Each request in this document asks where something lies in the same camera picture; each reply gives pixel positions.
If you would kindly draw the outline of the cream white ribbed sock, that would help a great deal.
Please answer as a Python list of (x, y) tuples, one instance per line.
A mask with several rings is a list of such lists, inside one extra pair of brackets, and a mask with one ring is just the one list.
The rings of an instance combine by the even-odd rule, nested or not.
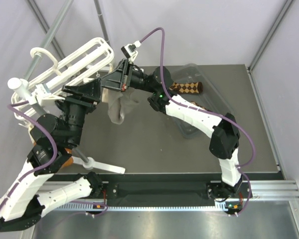
[(134, 95), (134, 88), (128, 88), (124, 92), (103, 88), (102, 102), (108, 104), (108, 116), (114, 124), (122, 124), (126, 114), (139, 104)]

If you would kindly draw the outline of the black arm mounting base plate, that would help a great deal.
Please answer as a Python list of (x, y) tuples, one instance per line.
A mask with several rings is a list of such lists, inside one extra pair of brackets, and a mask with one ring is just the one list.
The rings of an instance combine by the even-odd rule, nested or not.
[(111, 182), (103, 197), (112, 207), (190, 207), (213, 206), (214, 200), (247, 199), (250, 192), (243, 183), (228, 196), (220, 182)]

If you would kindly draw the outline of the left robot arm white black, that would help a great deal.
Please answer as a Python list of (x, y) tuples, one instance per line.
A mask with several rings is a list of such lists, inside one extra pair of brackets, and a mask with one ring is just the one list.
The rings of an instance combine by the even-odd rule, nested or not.
[(50, 211), (76, 199), (99, 197), (102, 179), (95, 172), (77, 174), (73, 183), (45, 194), (38, 190), (72, 157), (81, 141), (85, 116), (101, 101), (101, 78), (79, 86), (63, 86), (67, 93), (56, 105), (57, 117), (44, 114), (37, 120), (23, 114), (33, 124), (30, 136), (34, 147), (22, 171), (6, 194), (0, 198), (0, 232), (22, 231), (35, 225)]

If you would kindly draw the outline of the white plastic clip hanger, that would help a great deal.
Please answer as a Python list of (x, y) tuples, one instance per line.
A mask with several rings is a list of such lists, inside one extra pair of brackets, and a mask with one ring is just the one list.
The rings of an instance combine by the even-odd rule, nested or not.
[[(52, 66), (28, 81), (28, 89), (32, 94), (27, 100), (30, 108), (28, 109), (23, 105), (16, 109), (29, 117), (34, 116), (35, 110), (32, 106), (38, 103), (34, 95), (36, 84), (45, 83), (53, 95), (66, 97), (66, 93), (62, 92), (64, 85), (77, 86), (88, 82), (88, 79), (91, 79), (93, 74), (110, 66), (115, 58), (113, 49), (101, 37), (93, 38), (60, 61), (48, 50), (41, 47), (31, 49), (31, 57), (34, 57), (35, 54), (47, 56), (52, 61)], [(17, 104), (22, 101), (25, 100), (14, 92), (11, 97), (11, 103)]]

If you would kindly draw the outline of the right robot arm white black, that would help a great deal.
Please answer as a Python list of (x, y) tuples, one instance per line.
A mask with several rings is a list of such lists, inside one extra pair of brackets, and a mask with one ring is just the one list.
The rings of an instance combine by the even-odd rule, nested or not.
[(225, 116), (204, 110), (169, 87), (173, 80), (170, 72), (159, 66), (147, 75), (127, 59), (101, 79), (103, 88), (124, 92), (128, 88), (150, 92), (150, 106), (157, 112), (188, 123), (210, 138), (209, 151), (219, 160), (221, 183), (208, 189), (213, 199), (228, 199), (241, 191), (242, 174), (238, 168), (238, 147), (240, 133), (232, 114)]

